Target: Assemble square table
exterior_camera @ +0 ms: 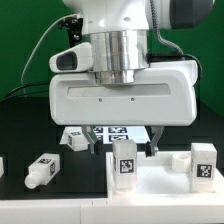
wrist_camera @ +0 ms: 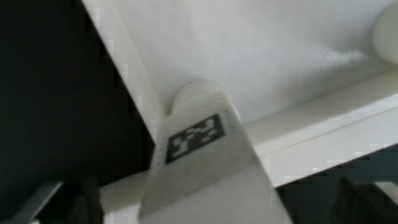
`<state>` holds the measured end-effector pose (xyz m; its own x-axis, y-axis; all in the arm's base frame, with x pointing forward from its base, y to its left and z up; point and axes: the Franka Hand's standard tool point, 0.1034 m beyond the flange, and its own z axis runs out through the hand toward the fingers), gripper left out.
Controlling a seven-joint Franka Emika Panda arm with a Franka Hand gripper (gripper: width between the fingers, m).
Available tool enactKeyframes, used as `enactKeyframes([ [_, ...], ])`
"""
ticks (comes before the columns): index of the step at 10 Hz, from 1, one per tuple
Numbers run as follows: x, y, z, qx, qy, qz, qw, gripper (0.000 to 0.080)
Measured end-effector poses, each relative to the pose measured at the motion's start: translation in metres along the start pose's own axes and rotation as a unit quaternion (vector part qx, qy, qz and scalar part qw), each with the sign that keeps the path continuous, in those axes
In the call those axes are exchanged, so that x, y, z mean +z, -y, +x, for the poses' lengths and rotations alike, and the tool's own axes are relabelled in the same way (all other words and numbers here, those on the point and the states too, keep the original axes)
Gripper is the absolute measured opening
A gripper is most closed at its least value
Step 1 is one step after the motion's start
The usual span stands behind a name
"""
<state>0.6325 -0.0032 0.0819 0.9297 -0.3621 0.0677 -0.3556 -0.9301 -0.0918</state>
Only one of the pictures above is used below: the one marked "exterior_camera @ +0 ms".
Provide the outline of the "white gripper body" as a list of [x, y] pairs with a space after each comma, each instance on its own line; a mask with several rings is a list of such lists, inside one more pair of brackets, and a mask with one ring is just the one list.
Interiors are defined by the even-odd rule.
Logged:
[[130, 84], [98, 84], [91, 73], [50, 83], [52, 119], [59, 125], [188, 126], [196, 118], [193, 60], [153, 63]]

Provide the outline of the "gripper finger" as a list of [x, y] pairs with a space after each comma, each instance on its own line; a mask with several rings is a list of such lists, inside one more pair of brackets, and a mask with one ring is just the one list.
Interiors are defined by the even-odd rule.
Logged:
[[163, 134], [163, 131], [164, 131], [163, 126], [150, 127], [150, 133], [149, 133], [150, 140], [147, 141], [145, 144], [145, 155], [147, 157], [153, 157], [159, 151], [158, 142]]
[[92, 154], [99, 155], [103, 150], [103, 142], [97, 138], [92, 126], [83, 125], [82, 133], [90, 144]]

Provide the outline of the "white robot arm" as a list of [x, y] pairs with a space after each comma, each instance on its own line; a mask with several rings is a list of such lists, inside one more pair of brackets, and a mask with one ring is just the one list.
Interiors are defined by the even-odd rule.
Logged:
[[194, 85], [199, 61], [174, 46], [151, 54], [147, 35], [193, 28], [215, 0], [63, 0], [80, 42], [49, 60], [50, 112], [59, 125], [79, 125], [97, 154], [97, 125], [149, 126], [160, 137], [166, 126], [188, 126], [196, 118]]

